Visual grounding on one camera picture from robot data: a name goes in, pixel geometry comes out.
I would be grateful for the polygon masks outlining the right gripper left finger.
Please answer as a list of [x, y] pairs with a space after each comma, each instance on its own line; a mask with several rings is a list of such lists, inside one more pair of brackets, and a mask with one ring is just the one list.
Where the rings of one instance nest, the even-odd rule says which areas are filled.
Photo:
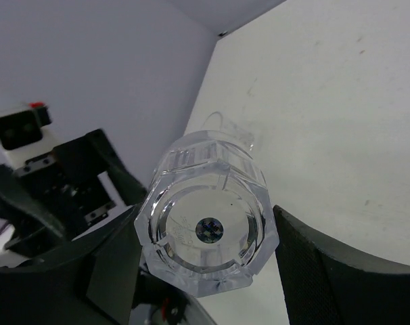
[[152, 305], [153, 324], [210, 324], [198, 302], [140, 266], [131, 207], [105, 226], [24, 262], [0, 267], [0, 324], [129, 324]]

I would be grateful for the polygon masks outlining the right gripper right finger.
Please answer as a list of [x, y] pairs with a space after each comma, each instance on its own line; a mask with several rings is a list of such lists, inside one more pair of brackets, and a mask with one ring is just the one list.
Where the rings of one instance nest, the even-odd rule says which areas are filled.
[[410, 324], [410, 265], [355, 249], [279, 206], [273, 213], [291, 324]]

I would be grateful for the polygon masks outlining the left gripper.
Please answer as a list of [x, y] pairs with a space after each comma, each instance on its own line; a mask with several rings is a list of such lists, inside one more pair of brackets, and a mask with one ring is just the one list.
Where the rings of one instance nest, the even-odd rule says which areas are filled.
[[128, 172], [102, 129], [25, 160], [15, 174], [31, 195], [0, 164], [0, 219], [14, 227], [5, 248], [50, 251], [105, 219], [116, 204], [99, 179], [102, 173], [125, 205], [145, 198], [146, 188]]

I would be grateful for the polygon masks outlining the clear faceted glass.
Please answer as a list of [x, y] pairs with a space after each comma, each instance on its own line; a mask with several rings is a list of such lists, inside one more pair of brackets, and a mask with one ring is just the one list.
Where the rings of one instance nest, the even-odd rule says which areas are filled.
[[237, 140], [246, 151], [252, 151], [254, 147], [254, 135], [245, 127], [233, 122], [222, 112], [211, 113], [202, 124], [203, 130], [214, 130], [226, 133]]
[[165, 152], [135, 229], [149, 272], [194, 297], [251, 285], [279, 244], [262, 171], [211, 130]]

